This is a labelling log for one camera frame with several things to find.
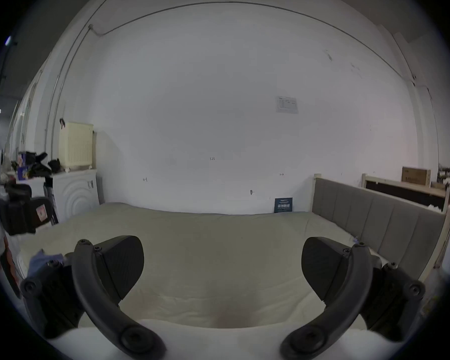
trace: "handle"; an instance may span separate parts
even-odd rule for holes
[[[130,319],[111,301],[98,276],[95,249],[88,240],[80,240],[75,247],[72,275],[85,312],[117,348],[133,359],[157,360],[164,355],[162,339]]]
[[[372,256],[366,246],[354,245],[345,280],[333,302],[310,323],[290,333],[280,346],[287,360],[309,360],[329,348],[352,325],[372,285]]]

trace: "blue sign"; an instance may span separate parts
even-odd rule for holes
[[[292,212],[292,197],[275,199],[274,213],[278,212]]]

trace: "white mattress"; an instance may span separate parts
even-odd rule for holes
[[[324,309],[301,271],[308,237],[348,246],[353,237],[308,212],[255,215],[154,211],[107,203],[20,242],[29,263],[39,249],[72,252],[79,239],[93,244],[138,236],[145,265],[120,303],[135,320],[195,327],[240,328],[281,322],[306,324]],[[91,326],[87,316],[81,327]],[[354,327],[364,327],[359,317]]]

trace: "wooden bed frame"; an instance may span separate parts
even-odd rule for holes
[[[362,174],[362,188],[401,197],[425,206],[428,204],[440,205],[439,208],[443,213],[447,212],[450,196],[450,186],[447,189],[431,188],[425,185],[368,176],[366,173]]]

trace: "white washing machine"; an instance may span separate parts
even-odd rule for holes
[[[59,223],[100,205],[96,169],[57,173],[52,179],[54,208]]]

